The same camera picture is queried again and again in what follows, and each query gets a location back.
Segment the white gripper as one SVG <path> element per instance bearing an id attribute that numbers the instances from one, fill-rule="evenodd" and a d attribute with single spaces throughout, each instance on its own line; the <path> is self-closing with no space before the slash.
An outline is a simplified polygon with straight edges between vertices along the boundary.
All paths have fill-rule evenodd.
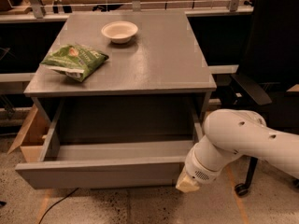
<path id="1" fill-rule="evenodd" d="M 187 173 L 182 172 L 176 184 L 176 189 L 184 193 L 197 191 L 200 189 L 199 184 L 210 184 L 220 175 L 219 171 L 210 171 L 197 160 L 194 148 L 186 157 L 185 169 Z"/>

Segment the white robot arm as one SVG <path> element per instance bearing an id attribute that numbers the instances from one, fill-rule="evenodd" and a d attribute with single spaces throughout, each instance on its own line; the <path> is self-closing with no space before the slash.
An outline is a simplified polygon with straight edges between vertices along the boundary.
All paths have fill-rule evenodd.
<path id="1" fill-rule="evenodd" d="M 254 111 L 219 109 L 203 123 L 204 136 L 186 156 L 176 189 L 197 191 L 212 183 L 230 162 L 246 155 L 299 178 L 299 135 L 266 126 Z"/>

